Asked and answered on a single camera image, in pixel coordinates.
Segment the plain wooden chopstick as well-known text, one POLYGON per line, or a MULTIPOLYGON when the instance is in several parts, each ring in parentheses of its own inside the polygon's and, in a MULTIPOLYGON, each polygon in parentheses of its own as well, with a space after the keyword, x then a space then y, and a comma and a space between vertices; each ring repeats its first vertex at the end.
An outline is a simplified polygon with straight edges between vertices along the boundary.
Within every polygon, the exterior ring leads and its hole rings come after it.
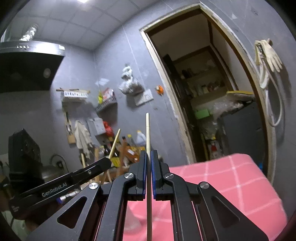
POLYGON ((116 143, 118 142, 120 132, 121 132, 121 129, 119 128, 116 135, 115 135, 115 138, 113 140, 113 144, 112 144, 111 151, 109 154, 109 159, 111 159, 113 156, 119 157, 119 151, 116 148, 116 143))

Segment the long curved wooden chopstick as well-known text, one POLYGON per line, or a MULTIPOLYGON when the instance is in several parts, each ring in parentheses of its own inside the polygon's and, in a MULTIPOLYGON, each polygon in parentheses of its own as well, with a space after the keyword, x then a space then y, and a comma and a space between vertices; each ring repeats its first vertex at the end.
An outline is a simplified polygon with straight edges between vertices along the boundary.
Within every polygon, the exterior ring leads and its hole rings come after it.
POLYGON ((152 181, 151 181, 151 133, 149 113, 145 115, 147 152, 147 240, 152 241, 152 181))

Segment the dark sauce bottle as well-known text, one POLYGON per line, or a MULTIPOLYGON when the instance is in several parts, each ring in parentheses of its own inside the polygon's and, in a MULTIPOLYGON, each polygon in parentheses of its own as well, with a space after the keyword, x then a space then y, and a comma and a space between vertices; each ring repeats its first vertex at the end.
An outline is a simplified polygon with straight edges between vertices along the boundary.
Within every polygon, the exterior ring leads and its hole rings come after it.
POLYGON ((104 156, 109 157, 111 150, 108 148, 106 144, 104 144, 103 147, 104 147, 104 156))

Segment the hanging white cloth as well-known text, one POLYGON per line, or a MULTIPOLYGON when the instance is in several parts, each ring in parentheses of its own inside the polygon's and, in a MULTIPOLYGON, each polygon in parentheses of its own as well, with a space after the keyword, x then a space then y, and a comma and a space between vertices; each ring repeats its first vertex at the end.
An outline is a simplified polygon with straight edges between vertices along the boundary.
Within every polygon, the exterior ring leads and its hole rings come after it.
POLYGON ((93 148, 93 142, 88 129, 79 120, 75 121, 74 136, 79 151, 81 151, 87 159, 90 159, 90 149, 93 148))

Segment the red plastic bag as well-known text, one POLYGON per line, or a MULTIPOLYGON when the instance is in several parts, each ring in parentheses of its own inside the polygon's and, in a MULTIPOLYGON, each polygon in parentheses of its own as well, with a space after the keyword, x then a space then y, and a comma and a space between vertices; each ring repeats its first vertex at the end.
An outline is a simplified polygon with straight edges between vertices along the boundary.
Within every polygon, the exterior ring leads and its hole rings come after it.
POLYGON ((107 137, 114 137, 113 129, 108 124, 108 122, 107 121, 103 121, 103 125, 104 125, 104 128, 105 128, 105 133, 106 133, 107 137))

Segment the pink checked tablecloth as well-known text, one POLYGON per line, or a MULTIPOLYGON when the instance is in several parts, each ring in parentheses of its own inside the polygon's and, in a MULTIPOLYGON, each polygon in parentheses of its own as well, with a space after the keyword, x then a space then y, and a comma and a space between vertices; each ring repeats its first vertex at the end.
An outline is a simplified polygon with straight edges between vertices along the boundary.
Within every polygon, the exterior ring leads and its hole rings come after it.
POLYGON ((169 168, 152 160, 152 218, 128 204, 124 240, 293 240, 282 200, 246 154, 169 168))

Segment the white plastic jug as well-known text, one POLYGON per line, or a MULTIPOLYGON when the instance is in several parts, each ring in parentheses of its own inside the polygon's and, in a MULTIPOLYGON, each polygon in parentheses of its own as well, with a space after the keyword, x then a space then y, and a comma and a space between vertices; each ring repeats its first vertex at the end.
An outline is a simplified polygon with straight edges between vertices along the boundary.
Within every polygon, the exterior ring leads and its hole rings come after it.
POLYGON ((137 146, 145 147, 146 143, 147 143, 147 139, 145 135, 140 130, 137 130, 137 138, 136 138, 137 146))

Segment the hanging plastic bag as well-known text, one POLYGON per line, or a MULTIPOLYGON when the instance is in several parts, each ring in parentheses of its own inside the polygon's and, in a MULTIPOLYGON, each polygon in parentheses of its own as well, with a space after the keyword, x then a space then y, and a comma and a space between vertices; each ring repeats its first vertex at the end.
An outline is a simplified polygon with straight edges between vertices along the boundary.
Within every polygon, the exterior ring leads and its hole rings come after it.
POLYGON ((119 84, 119 90, 125 95, 137 95, 144 92, 143 86, 134 78, 132 68, 126 64, 122 70, 121 79, 123 80, 119 84))

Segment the dark grey cabinet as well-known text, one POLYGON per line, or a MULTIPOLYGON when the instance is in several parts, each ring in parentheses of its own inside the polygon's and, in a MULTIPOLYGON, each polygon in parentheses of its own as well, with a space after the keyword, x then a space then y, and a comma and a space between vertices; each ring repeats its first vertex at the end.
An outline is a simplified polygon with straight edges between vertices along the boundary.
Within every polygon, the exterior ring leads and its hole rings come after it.
POLYGON ((265 158, 265 139, 256 102, 223 113, 217 120, 218 141, 225 156, 247 154, 257 166, 265 158))

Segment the green box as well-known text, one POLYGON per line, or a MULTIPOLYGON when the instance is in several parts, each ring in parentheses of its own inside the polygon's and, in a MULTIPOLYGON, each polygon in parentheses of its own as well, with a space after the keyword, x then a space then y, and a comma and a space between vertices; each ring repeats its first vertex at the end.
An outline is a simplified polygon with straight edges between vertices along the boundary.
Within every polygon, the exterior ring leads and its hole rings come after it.
POLYGON ((210 116, 208 109, 196 110, 194 112, 196 119, 201 120, 210 116))

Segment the black range hood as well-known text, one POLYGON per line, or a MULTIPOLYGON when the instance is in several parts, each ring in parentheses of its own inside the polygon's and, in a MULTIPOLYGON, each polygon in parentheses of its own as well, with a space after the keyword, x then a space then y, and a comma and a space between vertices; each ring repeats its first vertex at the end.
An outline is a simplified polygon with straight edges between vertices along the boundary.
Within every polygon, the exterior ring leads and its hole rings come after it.
POLYGON ((65 47, 55 43, 2 42, 1 93, 49 90, 65 55, 65 47))

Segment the white rubber glove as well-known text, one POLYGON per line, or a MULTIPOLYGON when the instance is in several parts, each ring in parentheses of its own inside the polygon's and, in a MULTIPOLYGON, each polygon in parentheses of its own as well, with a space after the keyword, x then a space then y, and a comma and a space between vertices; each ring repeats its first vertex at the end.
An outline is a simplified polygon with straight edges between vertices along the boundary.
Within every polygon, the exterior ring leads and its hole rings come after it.
POLYGON ((254 43, 255 48, 255 64, 260 65, 261 58, 260 58, 260 49, 262 48, 263 56, 265 57, 269 68, 272 72, 276 70, 277 72, 280 72, 282 69, 282 61, 279 58, 276 51, 272 48, 272 46, 269 44, 267 40, 256 40, 254 43))

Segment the orange wall hook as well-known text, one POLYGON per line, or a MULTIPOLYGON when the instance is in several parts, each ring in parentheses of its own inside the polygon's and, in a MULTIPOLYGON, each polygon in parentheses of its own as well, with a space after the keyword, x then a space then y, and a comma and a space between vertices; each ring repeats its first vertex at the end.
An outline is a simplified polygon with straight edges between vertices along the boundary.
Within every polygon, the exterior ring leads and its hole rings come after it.
POLYGON ((163 95, 164 94, 164 89, 161 85, 156 86, 156 91, 158 93, 158 95, 163 95))

